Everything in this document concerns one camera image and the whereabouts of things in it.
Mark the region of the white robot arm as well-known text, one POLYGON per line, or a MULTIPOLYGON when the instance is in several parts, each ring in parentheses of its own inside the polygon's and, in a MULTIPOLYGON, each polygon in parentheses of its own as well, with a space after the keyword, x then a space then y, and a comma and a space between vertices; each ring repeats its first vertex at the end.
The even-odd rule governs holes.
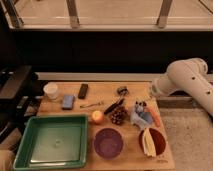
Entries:
POLYGON ((146 100, 184 91, 213 117, 213 85, 206 79, 207 72, 208 65, 201 58, 174 61, 151 82, 146 100))

